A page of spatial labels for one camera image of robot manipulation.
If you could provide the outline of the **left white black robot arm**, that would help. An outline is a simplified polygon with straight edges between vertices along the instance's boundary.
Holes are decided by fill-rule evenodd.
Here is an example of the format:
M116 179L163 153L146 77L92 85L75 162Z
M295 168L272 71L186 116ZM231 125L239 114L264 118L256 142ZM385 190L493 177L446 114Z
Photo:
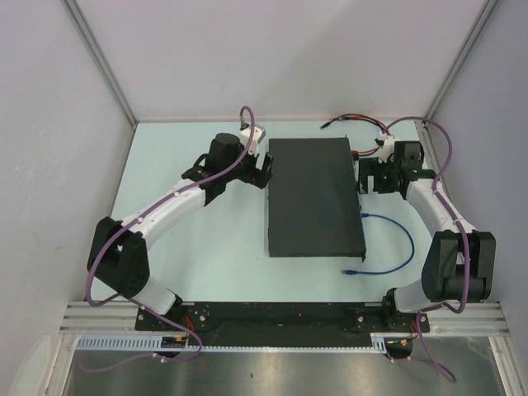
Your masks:
M230 182L266 187L271 179L272 155L267 153L262 166L257 166L265 135L261 126L246 126L239 135L217 134L208 153L201 154L156 202L121 220L100 220L87 262L90 280L99 280L115 295L151 309L154 321L162 328L176 328L182 320L178 306L182 300L151 274L149 249L180 219L222 195Z

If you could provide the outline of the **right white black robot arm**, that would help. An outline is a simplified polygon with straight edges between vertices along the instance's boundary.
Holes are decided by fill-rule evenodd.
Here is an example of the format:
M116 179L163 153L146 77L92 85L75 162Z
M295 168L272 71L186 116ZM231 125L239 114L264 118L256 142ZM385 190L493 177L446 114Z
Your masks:
M358 167L362 193L398 192L420 215L431 235L419 280L393 288L382 300L380 320L399 331L410 314L446 308L454 314L491 294L496 239L479 231L446 196L436 173L424 166L418 141L387 138L379 156L362 158Z

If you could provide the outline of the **black network switch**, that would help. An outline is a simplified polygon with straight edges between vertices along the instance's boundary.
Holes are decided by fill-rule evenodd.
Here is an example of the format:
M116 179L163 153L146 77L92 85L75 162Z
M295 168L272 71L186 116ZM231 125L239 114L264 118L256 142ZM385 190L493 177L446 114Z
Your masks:
M354 257L366 241L350 141L270 139L270 257Z

